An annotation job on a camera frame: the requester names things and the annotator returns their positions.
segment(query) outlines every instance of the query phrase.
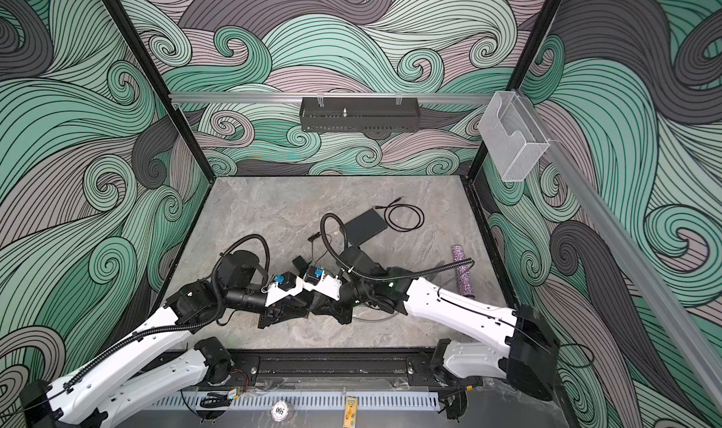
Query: purple glitter tube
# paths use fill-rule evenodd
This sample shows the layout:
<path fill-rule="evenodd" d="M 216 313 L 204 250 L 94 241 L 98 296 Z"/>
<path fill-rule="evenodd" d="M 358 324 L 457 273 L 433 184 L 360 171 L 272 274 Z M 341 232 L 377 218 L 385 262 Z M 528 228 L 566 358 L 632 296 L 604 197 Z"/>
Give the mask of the purple glitter tube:
<path fill-rule="evenodd" d="M 465 259 L 464 248 L 460 245 L 455 244 L 452 246 L 451 252 L 454 253 L 454 262 L 463 261 Z M 472 278 L 469 275 L 469 267 L 465 265 L 456 267 L 456 274 L 458 274 L 458 278 L 456 278 L 456 288 L 458 289 L 458 293 L 467 298 L 475 299 L 474 289 L 472 288 Z"/>

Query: black metal frame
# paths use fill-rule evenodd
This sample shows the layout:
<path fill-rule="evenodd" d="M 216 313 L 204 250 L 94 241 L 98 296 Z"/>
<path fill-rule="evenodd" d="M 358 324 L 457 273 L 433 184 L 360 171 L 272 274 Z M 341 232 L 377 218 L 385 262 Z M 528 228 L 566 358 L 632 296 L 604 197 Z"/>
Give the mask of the black metal frame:
<path fill-rule="evenodd" d="M 524 44 L 524 49 L 521 51 L 519 61 L 516 63 L 514 72 L 512 72 L 509 83 L 506 85 L 506 91 L 515 91 L 521 88 L 524 77 L 531 67 L 531 63 L 536 58 L 537 51 L 544 42 L 546 33 L 549 31 L 549 27 L 552 26 L 554 16 L 557 14 L 557 10 L 561 4 L 562 0 L 544 1 L 544 5 L 537 15 L 537 21 L 534 22 L 534 27 L 531 29 L 529 39 L 526 41 L 526 44 Z M 482 163 L 487 156 L 487 152 L 486 148 L 479 148 L 479 151 L 474 157 L 474 162 L 472 162 L 469 168 L 469 173 L 466 175 L 470 180 L 473 181 L 482 169 Z"/>
<path fill-rule="evenodd" d="M 123 9 L 121 1 L 102 1 L 103 5 L 105 5 L 105 9 L 108 10 L 108 13 L 113 18 L 115 26 L 118 27 L 121 35 L 128 43 L 128 47 L 130 48 L 131 52 L 138 60 L 138 64 L 140 65 L 141 70 L 150 82 L 150 86 L 158 95 L 161 103 L 163 103 L 165 111 L 168 112 L 168 116 L 178 129 L 178 133 L 180 134 L 180 136 L 183 137 L 183 139 L 185 140 L 185 144 L 188 145 L 191 153 L 193 153 L 193 157 L 196 159 L 196 162 L 198 162 L 199 166 L 201 167 L 203 175 L 205 175 L 206 179 L 212 184 L 215 180 L 215 175 L 213 173 L 213 170 L 211 169 L 211 164 L 208 162 L 208 159 L 201 150 L 201 146 L 199 146 L 198 142 L 194 138 L 191 126 L 188 125 L 188 122 L 185 120 L 185 116 L 179 109 L 173 107 L 173 103 L 171 103 L 168 96 L 168 94 L 170 94 L 170 90 L 168 90 L 165 81 L 160 76 L 158 70 L 155 68 L 153 60 L 150 58 L 150 54 L 143 46 L 143 42 L 138 35 L 138 31 L 135 30 L 131 18 Z"/>
<path fill-rule="evenodd" d="M 153 90 L 155 90 L 158 98 L 163 103 L 168 115 L 176 125 L 185 143 L 193 153 L 196 161 L 199 163 L 203 174 L 209 180 L 210 186 L 208 192 L 203 198 L 202 204 L 191 224 L 188 233 L 185 235 L 183 246 L 177 254 L 176 260 L 171 265 L 168 277 L 165 279 L 163 287 L 160 290 L 157 300 L 155 301 L 152 311 L 155 311 L 162 302 L 162 296 L 167 289 L 167 285 L 177 267 L 178 261 L 184 252 L 185 245 L 188 242 L 193 228 L 198 221 L 199 215 L 205 205 L 206 199 L 214 184 L 215 175 L 210 167 L 205 154 L 201 150 L 199 144 L 194 139 L 193 132 L 188 125 L 183 113 L 173 107 L 168 95 L 165 81 L 160 76 L 158 70 L 150 58 L 146 48 L 143 46 L 140 36 L 135 30 L 128 14 L 122 7 L 120 0 L 102 0 L 106 9 L 113 17 L 113 21 L 120 30 L 122 36 L 128 43 L 131 51 L 136 56 L 141 70 L 148 78 Z M 561 4 L 562 0 L 546 0 L 537 20 L 532 29 L 531 36 L 525 45 L 520 60 L 507 85 L 507 90 L 518 90 L 523 82 L 523 78 L 528 72 L 532 61 L 534 60 L 537 50 L 542 45 L 546 33 L 552 23 L 552 20 Z M 484 213 L 481 209 L 479 197 L 476 194 L 473 183 L 474 178 L 481 171 L 482 163 L 486 158 L 487 147 L 482 144 L 479 151 L 474 157 L 471 167 L 466 175 L 460 175 L 461 183 L 464 186 L 466 197 L 472 208 L 472 213 L 476 219 L 477 226 L 482 235 L 484 245 L 489 254 L 495 273 L 497 274 L 502 293 L 505 297 L 506 304 L 510 307 L 519 307 L 519 302 L 514 295 L 510 279 L 508 277 L 506 267 L 499 253 L 491 229 L 487 224 Z M 256 382 L 258 378 L 279 378 L 287 376 L 288 378 L 318 378 L 331 377 L 334 378 L 400 378 L 411 383 L 416 380 L 418 385 L 421 375 L 414 377 L 413 373 L 409 373 L 412 366 L 419 364 L 418 357 L 420 355 L 432 355 L 433 348 L 401 348 L 401 349 L 280 349 L 280 350 L 238 350 L 232 349 L 230 353 L 234 357 L 237 368 L 242 369 L 251 382 Z M 164 361 L 176 357 L 178 352 L 164 353 L 148 365 L 147 368 L 153 368 L 162 364 Z M 578 426 L 574 417 L 573 409 L 570 406 L 569 398 L 566 395 L 563 385 L 558 382 L 555 386 L 557 391 L 558 402 L 567 416 L 570 426 Z"/>
<path fill-rule="evenodd" d="M 191 234 L 193 233 L 193 229 L 195 229 L 195 227 L 196 227 L 198 218 L 200 218 L 201 212 L 203 212 L 203 207 L 206 206 L 206 201 L 208 200 L 208 196 L 211 194 L 213 185 L 214 185 L 214 182 L 211 182 L 208 185 L 208 189 L 206 190 L 206 195 L 203 197 L 203 200 L 201 201 L 201 205 L 198 206 L 198 211 L 196 212 L 196 215 L 194 216 L 193 221 L 191 222 L 191 225 L 188 227 L 188 231 L 185 233 L 183 242 L 180 243 L 180 250 L 178 250 L 178 253 L 176 254 L 176 258 L 173 259 L 173 262 L 170 264 L 170 269 L 168 270 L 168 274 L 166 275 L 166 278 L 163 280 L 163 284 L 160 287 L 160 290 L 158 290 L 158 295 L 155 297 L 155 301 L 153 302 L 153 306 L 151 306 L 149 314 L 155 313 L 155 311 L 160 308 L 160 305 L 164 301 L 165 291 L 168 289 L 168 285 L 170 284 L 170 279 L 173 277 L 173 274 L 176 272 L 178 263 L 181 261 L 180 259 L 183 256 L 183 253 L 185 251 L 185 246 L 188 244 L 188 240 L 191 238 Z"/>
<path fill-rule="evenodd" d="M 484 246 L 487 249 L 489 260 L 492 263 L 494 273 L 499 281 L 499 287 L 501 288 L 501 293 L 504 295 L 506 305 L 514 309 L 518 309 L 519 301 L 514 294 L 514 288 L 512 287 L 511 280 L 506 272 L 506 265 L 504 265 L 503 258 L 497 249 L 496 242 L 492 236 L 492 229 L 487 223 L 487 218 L 484 216 L 484 212 L 482 212 L 482 205 L 479 202 L 479 197 L 476 194 L 474 187 L 472 186 L 472 181 L 465 176 L 459 176 L 459 178 L 461 179 L 461 184 L 464 186 L 464 192 L 466 193 L 466 198 L 469 200 L 469 206 L 472 207 L 472 213 L 476 219 L 476 225 L 479 227 L 479 232 L 482 234 Z"/>

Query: white vented panel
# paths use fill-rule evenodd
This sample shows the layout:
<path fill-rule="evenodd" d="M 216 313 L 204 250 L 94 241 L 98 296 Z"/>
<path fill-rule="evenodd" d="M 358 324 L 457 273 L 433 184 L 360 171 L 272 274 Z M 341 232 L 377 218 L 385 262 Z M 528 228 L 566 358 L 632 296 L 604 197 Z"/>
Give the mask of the white vented panel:
<path fill-rule="evenodd" d="M 156 401 L 150 405 L 148 410 L 163 409 L 179 409 L 185 408 L 181 393 L 173 393 L 162 400 Z M 184 392 L 185 401 L 193 409 L 203 411 L 199 402 L 207 392 Z M 406 391 L 388 391 L 388 392 L 294 392 L 294 391 L 278 391 L 267 392 L 263 395 L 241 395 L 234 400 L 228 408 L 233 411 L 266 411 L 270 410 L 274 403 L 278 400 L 284 400 L 293 406 L 297 411 L 322 411 L 322 410 L 339 410 L 343 411 L 346 404 L 346 396 L 357 397 L 359 399 L 359 411 L 438 411 L 439 399 L 438 395 L 433 392 L 406 392 Z"/>

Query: marble surface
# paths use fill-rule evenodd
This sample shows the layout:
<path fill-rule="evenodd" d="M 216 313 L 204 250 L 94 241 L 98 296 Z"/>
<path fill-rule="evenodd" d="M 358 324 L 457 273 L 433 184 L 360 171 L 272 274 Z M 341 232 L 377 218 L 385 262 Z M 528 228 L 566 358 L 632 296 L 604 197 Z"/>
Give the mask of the marble surface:
<path fill-rule="evenodd" d="M 271 273 L 296 272 L 291 261 L 297 255 L 307 260 L 311 257 L 307 239 L 319 231 L 323 214 L 332 211 L 347 222 L 374 205 L 389 204 L 400 196 L 403 196 L 402 202 L 415 204 L 424 211 L 424 226 L 406 233 L 387 229 L 364 243 L 362 249 L 384 267 L 422 270 L 442 261 L 453 261 L 451 247 L 461 244 L 466 256 L 476 261 L 471 270 L 476 299 L 504 306 L 481 234 L 457 176 L 220 178 L 209 195 L 166 295 L 207 276 L 221 251 L 251 233 L 266 238 L 271 250 Z M 395 211 L 394 219 L 401 225 L 412 225 L 416 220 L 411 211 L 405 209 Z M 326 230 L 333 237 L 332 245 L 340 252 L 343 237 L 333 220 L 329 220 Z M 320 239 L 313 247 L 315 260 L 325 248 Z M 257 240 L 250 240 L 241 248 L 255 252 L 263 262 L 263 248 Z M 337 268 L 328 254 L 320 259 L 319 266 L 334 271 Z M 454 272 L 446 271 L 434 282 L 439 284 L 452 277 Z M 260 281 L 258 274 L 254 281 Z M 456 282 L 451 281 L 445 288 L 456 291 Z M 227 310 L 223 321 L 230 314 L 231 310 Z M 356 307 L 354 315 L 368 319 L 388 316 L 367 307 Z M 212 335 L 227 348 L 245 349 L 435 346 L 440 338 L 469 340 L 444 325 L 401 314 L 383 323 L 354 320 L 348 325 L 339 325 L 330 316 L 315 315 L 263 330 L 257 328 L 257 323 L 257 314 L 237 312 L 228 325 L 206 326 L 188 343 L 193 345 Z"/>

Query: wave pattern wallpaper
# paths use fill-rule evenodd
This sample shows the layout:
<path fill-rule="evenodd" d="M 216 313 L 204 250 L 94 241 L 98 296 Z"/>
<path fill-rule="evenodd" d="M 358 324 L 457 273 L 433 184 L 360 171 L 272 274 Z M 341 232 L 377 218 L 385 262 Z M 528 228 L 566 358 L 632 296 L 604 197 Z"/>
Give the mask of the wave pattern wallpaper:
<path fill-rule="evenodd" d="M 523 92 L 722 352 L 722 0 L 564 0 Z M 585 427 L 722 426 L 545 157 L 481 195 L 519 300 L 592 367 L 560 365 Z M 573 364 L 590 358 L 564 348 Z"/>
<path fill-rule="evenodd" d="M 0 0 L 0 411 L 146 318 L 207 186 L 100 0 Z"/>
<path fill-rule="evenodd" d="M 503 90 L 544 0 L 121 0 L 171 92 Z M 466 173 L 484 107 L 422 130 L 309 134 L 299 105 L 188 104 L 217 175 Z"/>

